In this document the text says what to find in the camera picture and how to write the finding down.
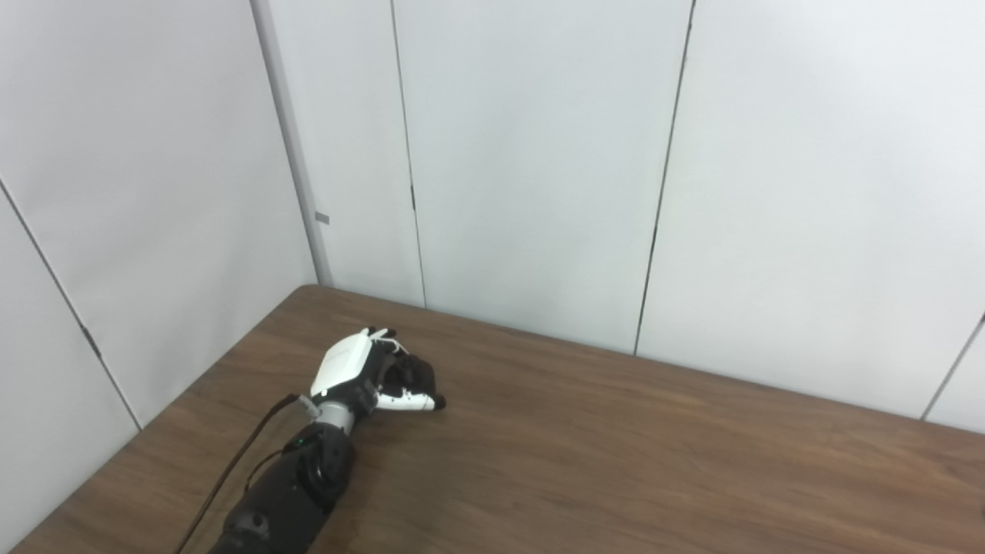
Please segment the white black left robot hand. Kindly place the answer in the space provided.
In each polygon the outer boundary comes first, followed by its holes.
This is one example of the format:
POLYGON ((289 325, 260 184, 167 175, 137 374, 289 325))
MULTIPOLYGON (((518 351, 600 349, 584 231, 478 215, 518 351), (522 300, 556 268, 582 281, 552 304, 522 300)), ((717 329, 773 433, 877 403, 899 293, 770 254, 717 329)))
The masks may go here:
POLYGON ((447 406, 432 365, 406 349, 394 330, 373 327, 327 351, 309 398, 317 423, 346 431, 376 410, 432 412, 447 406))

